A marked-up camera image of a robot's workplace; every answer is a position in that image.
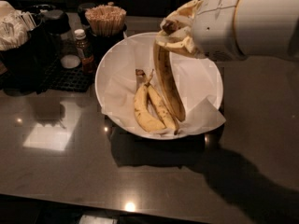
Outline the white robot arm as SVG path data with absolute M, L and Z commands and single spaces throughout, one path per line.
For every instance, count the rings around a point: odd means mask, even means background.
M 299 60 L 299 0 L 192 0 L 161 23 L 156 44 L 214 62 Z

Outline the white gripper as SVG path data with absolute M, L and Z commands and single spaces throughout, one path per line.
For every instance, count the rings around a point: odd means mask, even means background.
M 162 48 L 190 58 L 211 61 L 242 61 L 235 34 L 235 13 L 239 0 L 191 0 L 161 22 L 183 27 L 168 35 L 160 31 L 156 43 Z

